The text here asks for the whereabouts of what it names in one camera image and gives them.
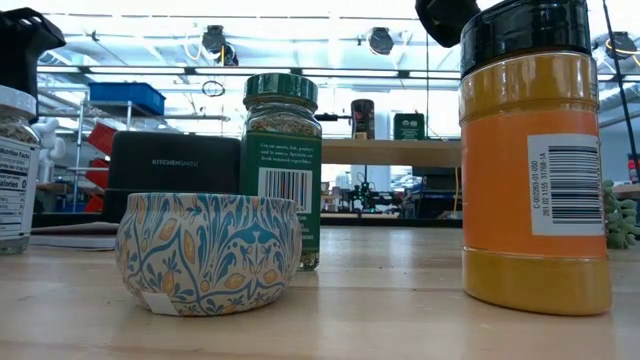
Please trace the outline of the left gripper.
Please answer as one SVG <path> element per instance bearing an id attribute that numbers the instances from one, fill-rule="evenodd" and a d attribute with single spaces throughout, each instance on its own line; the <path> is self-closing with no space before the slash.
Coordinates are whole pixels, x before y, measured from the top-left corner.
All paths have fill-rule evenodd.
<path id="1" fill-rule="evenodd" d="M 34 9 L 0 11 L 0 51 L 18 51 L 0 52 L 0 85 L 24 92 L 38 104 L 38 59 L 65 45 L 62 31 Z"/>

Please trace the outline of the white-lid spice jar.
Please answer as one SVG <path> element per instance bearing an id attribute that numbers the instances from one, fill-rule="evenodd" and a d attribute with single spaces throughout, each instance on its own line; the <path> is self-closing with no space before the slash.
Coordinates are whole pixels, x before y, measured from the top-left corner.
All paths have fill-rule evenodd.
<path id="1" fill-rule="evenodd" d="M 33 96 L 0 85 L 0 255 L 29 245 L 40 154 L 30 126 L 36 105 Z"/>

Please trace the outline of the dark green spice tin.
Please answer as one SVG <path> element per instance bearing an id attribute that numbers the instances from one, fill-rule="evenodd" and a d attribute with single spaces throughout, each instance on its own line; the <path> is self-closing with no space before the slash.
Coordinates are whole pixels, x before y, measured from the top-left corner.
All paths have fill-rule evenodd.
<path id="1" fill-rule="evenodd" d="M 424 140 L 425 116 L 421 113 L 396 113 L 393 135 L 395 140 Z"/>

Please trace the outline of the yellow-lid spice jar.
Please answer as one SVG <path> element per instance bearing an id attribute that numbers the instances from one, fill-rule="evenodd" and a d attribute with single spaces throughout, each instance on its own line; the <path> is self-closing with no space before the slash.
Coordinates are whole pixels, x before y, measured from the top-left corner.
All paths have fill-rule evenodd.
<path id="1" fill-rule="evenodd" d="M 369 99 L 351 102 L 352 138 L 355 140 L 375 139 L 375 106 Z"/>

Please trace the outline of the green-lid spice jar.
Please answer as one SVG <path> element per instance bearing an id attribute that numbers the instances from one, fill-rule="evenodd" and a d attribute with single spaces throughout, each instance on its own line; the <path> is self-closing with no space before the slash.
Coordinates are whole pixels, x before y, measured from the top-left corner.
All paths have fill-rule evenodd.
<path id="1" fill-rule="evenodd" d="M 240 192 L 294 201 L 302 227 L 299 268 L 320 262 L 322 127 L 318 87 L 288 73 L 248 78 L 243 103 Z"/>

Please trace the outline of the raised wooden shelf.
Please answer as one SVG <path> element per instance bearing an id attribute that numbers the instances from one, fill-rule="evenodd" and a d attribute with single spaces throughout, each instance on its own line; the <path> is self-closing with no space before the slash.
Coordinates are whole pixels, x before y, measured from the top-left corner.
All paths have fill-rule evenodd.
<path id="1" fill-rule="evenodd" d="M 461 143 L 442 140 L 324 139 L 322 163 L 454 168 L 461 165 Z"/>

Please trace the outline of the black ceiling spotlight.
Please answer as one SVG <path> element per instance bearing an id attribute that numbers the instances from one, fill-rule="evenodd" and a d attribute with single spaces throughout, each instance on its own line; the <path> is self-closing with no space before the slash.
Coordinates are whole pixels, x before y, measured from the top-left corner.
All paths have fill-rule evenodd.
<path id="1" fill-rule="evenodd" d="M 236 50 L 226 39 L 222 25 L 209 25 L 202 33 L 201 45 L 216 64 L 230 67 L 239 65 Z"/>
<path id="2" fill-rule="evenodd" d="M 369 49 L 374 55 L 388 56 L 394 47 L 394 41 L 386 27 L 373 27 L 368 37 Z"/>
<path id="3" fill-rule="evenodd" d="M 613 39 L 607 39 L 605 42 L 605 50 L 610 58 L 618 60 L 640 55 L 640 49 L 625 31 L 614 31 Z"/>

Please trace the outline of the white robot figure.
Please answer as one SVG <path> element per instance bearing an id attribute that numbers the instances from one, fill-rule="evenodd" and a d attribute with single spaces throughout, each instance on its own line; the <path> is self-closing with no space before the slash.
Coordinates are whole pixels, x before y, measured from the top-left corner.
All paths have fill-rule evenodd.
<path id="1" fill-rule="evenodd" d="M 59 121 L 55 118 L 38 120 L 31 126 L 40 140 L 38 181 L 41 184 L 53 181 L 55 161 L 66 154 L 65 141 L 55 133 L 58 126 Z"/>

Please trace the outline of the thin black pole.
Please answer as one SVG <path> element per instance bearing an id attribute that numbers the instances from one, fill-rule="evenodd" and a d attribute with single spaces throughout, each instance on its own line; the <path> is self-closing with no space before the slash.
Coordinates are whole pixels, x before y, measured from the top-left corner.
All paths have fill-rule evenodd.
<path id="1" fill-rule="evenodd" d="M 429 79 L 429 40 L 430 36 L 425 33 L 425 139 L 429 139 L 429 110 L 430 110 L 430 79 Z"/>

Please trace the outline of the metal shelving rack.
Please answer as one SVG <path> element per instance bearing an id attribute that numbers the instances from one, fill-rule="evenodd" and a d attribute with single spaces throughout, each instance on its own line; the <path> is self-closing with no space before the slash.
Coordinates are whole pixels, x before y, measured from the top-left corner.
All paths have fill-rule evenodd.
<path id="1" fill-rule="evenodd" d="M 77 106 L 75 112 L 56 115 L 56 118 L 69 118 L 76 120 L 74 130 L 74 163 L 67 171 L 73 175 L 72 213 L 78 213 L 78 194 L 80 177 L 89 171 L 102 171 L 102 168 L 83 167 L 81 165 L 83 144 L 88 142 L 90 133 L 97 125 L 113 128 L 115 131 L 164 131 L 177 132 L 178 128 L 168 123 L 171 121 L 219 121 L 220 124 L 228 122 L 230 118 L 225 115 L 207 114 L 165 114 L 154 115 L 143 107 L 127 102 L 89 101 L 84 99 Z"/>

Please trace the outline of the blue storage bin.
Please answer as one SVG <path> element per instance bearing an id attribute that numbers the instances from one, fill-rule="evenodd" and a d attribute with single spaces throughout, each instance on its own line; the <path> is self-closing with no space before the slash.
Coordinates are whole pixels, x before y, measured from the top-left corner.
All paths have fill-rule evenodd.
<path id="1" fill-rule="evenodd" d="M 165 97 L 148 83 L 93 82 L 88 86 L 89 103 L 109 114 L 125 116 L 129 102 L 133 105 L 133 115 L 165 113 Z"/>

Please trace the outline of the landscape cover book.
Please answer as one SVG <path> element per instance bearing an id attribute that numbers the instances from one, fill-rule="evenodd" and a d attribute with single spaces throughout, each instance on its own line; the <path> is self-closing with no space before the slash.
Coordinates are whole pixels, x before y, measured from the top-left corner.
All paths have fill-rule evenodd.
<path id="1" fill-rule="evenodd" d="M 31 231 L 32 246 L 48 246 L 72 249 L 112 250 L 119 225 L 92 222 L 76 225 L 34 228 Z"/>

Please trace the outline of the black toaster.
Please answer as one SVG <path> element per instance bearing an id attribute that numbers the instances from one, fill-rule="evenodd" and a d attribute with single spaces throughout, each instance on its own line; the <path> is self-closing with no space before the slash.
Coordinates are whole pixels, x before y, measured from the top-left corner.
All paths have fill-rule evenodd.
<path id="1" fill-rule="evenodd" d="M 235 138 L 118 131 L 102 218 L 120 222 L 131 193 L 237 194 L 240 154 L 241 141 Z"/>

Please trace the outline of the dark background workbench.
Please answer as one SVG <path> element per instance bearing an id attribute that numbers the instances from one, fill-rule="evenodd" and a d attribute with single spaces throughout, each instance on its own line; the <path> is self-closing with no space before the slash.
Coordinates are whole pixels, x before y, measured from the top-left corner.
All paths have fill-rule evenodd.
<path id="1" fill-rule="evenodd" d="M 413 167 L 412 185 L 404 189 L 400 218 L 459 219 L 462 215 L 459 167 Z"/>

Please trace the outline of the black-lid orange spice jar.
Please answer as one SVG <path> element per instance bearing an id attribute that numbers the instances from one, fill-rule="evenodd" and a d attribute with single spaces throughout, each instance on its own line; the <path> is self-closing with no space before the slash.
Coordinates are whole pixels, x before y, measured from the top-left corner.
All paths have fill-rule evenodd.
<path id="1" fill-rule="evenodd" d="M 609 311 L 586 0 L 502 0 L 460 40 L 463 282 L 536 313 Z"/>

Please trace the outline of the floral candle tin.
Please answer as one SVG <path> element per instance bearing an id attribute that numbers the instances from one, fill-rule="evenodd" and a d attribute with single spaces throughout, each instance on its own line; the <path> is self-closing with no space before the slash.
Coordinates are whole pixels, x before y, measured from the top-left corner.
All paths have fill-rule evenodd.
<path id="1" fill-rule="evenodd" d="M 115 240 L 127 290 L 155 314 L 218 316 L 274 302 L 302 251 L 295 202 L 232 194 L 133 193 Z"/>

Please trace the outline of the potted succulent plant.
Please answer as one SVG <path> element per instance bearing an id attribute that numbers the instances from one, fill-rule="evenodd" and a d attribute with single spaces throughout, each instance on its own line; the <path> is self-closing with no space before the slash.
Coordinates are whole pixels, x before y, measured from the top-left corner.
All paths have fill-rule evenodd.
<path id="1" fill-rule="evenodd" d="M 614 182 L 603 182 L 606 245 L 608 249 L 627 249 L 640 240 L 640 224 L 637 222 L 637 202 L 618 199 L 614 194 Z"/>

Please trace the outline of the black table frame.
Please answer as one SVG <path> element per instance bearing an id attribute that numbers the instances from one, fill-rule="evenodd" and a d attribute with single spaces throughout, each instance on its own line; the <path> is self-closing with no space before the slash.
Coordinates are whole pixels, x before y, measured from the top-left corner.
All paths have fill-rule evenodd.
<path id="1" fill-rule="evenodd" d="M 99 213 L 44 213 L 33 217 L 34 228 L 76 225 L 92 222 L 102 222 Z M 418 219 L 395 218 L 386 214 L 347 214 L 322 213 L 322 226 L 372 226 L 372 227 L 416 227 L 416 228 L 461 228 L 460 219 Z"/>

